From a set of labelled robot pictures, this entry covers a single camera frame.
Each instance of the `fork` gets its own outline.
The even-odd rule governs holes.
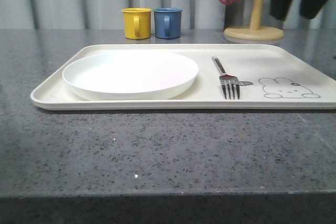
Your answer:
[[[218,67],[218,70],[221,74],[219,76],[219,80],[221,82],[221,86],[223,89],[224,97],[227,99],[227,97],[230,100],[235,100],[236,98],[239,99],[240,97],[240,89],[239,89],[239,80],[236,76],[231,76],[225,72],[225,69],[223,65],[221,64],[220,60],[217,57],[212,57],[214,62],[216,63],[216,66]]]

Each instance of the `bunny illustration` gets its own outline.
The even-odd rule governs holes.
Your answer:
[[[261,78],[259,83],[267,98],[320,98],[318,94],[288,78]]]

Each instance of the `curtain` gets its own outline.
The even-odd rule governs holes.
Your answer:
[[[264,1],[262,25],[277,28],[336,28],[336,0],[328,0],[314,19],[299,15],[301,0],[293,0],[286,20],[270,15]],[[230,6],[218,0],[0,0],[1,29],[123,29],[121,9],[127,7],[179,7],[182,29],[223,29],[247,25],[253,0]]]

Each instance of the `white tray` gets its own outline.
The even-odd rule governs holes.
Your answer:
[[[62,79],[65,66],[80,58],[110,50],[148,49],[193,59],[199,66],[193,85],[169,100],[87,101],[73,94]],[[240,88],[240,100],[224,99],[212,56],[220,59],[227,73],[253,83]],[[284,84],[278,88],[277,82]],[[46,110],[336,109],[336,81],[270,45],[93,45],[80,50],[33,90],[30,97],[36,106]]]

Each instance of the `wooden base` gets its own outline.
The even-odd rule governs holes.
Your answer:
[[[261,26],[259,30],[251,30],[249,26],[232,26],[224,30],[224,35],[248,40],[276,40],[284,37],[278,28]]]

